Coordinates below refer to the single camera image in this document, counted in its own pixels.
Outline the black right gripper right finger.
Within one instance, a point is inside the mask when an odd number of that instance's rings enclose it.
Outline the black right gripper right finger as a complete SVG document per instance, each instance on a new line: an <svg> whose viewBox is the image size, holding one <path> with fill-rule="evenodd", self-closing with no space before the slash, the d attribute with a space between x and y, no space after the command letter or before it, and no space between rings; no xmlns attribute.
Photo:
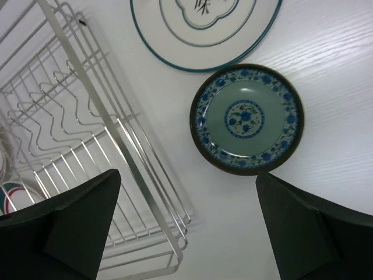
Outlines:
<svg viewBox="0 0 373 280"><path fill-rule="evenodd" d="M372 216L270 174L256 178L281 279L372 279Z"/></svg>

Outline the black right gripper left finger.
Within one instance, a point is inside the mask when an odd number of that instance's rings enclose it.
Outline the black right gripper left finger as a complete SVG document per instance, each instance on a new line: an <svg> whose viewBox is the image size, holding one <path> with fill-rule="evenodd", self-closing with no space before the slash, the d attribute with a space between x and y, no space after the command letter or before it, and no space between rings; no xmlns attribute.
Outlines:
<svg viewBox="0 0 373 280"><path fill-rule="evenodd" d="M120 186L109 169L1 216L1 279L96 279Z"/></svg>

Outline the green red striped plate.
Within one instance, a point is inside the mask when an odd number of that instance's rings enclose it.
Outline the green red striped plate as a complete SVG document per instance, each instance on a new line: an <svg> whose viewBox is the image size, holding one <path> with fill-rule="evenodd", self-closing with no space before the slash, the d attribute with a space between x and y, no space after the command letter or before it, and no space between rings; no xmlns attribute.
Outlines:
<svg viewBox="0 0 373 280"><path fill-rule="evenodd" d="M31 200L23 187L23 184L17 181L4 182L1 187L1 212L9 214L15 210L23 209L29 206Z"/></svg>

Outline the blue floral plate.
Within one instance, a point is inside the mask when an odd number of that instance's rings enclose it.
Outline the blue floral plate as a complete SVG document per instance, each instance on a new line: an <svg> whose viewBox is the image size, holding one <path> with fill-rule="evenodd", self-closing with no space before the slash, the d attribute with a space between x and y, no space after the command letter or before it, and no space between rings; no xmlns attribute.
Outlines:
<svg viewBox="0 0 373 280"><path fill-rule="evenodd" d="M293 84L258 64L229 66L208 77L189 113L200 154L239 176L255 176L286 162L298 148L304 123L304 107Z"/></svg>

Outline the white plate teal rim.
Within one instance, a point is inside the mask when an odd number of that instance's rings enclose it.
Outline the white plate teal rim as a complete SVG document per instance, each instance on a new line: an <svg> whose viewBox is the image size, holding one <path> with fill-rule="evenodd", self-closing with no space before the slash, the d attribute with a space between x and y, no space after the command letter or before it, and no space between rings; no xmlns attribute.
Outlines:
<svg viewBox="0 0 373 280"><path fill-rule="evenodd" d="M265 38L281 1L130 1L147 49L186 72L217 71L244 59Z"/></svg>

